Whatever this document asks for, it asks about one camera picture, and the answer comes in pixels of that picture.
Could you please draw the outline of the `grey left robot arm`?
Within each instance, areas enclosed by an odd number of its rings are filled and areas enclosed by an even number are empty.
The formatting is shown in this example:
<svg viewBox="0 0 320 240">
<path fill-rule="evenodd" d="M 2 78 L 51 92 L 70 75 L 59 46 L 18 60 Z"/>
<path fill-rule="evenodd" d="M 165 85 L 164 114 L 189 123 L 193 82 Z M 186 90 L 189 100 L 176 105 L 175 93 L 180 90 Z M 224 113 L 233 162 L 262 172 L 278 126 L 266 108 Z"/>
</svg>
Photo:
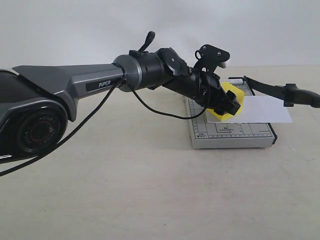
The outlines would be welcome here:
<svg viewBox="0 0 320 240">
<path fill-rule="evenodd" d="M 241 105 L 215 74 L 230 54 L 211 45 L 190 67 L 172 48 L 130 50 L 109 64 L 19 65 L 0 72 L 0 161 L 46 153 L 77 117 L 80 99 L 118 88 L 123 92 L 167 88 L 219 115 Z"/>
</svg>

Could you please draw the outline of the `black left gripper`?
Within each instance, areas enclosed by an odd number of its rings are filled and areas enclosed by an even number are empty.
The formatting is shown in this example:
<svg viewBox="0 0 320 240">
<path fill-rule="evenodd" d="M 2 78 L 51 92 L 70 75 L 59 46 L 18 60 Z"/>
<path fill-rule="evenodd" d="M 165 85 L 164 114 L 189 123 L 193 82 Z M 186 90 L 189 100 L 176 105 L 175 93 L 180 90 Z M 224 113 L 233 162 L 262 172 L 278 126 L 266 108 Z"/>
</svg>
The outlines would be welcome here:
<svg viewBox="0 0 320 240">
<path fill-rule="evenodd" d="M 162 74 L 162 86 L 180 95 L 194 100 L 202 107 L 214 106 L 214 93 L 219 91 L 219 83 L 215 77 L 208 76 L 204 71 L 195 70 L 188 75 L 174 76 Z M 213 112 L 219 116 L 225 114 L 236 115 L 241 107 L 237 96 L 231 90 L 226 92 L 227 105 L 216 107 Z"/>
</svg>

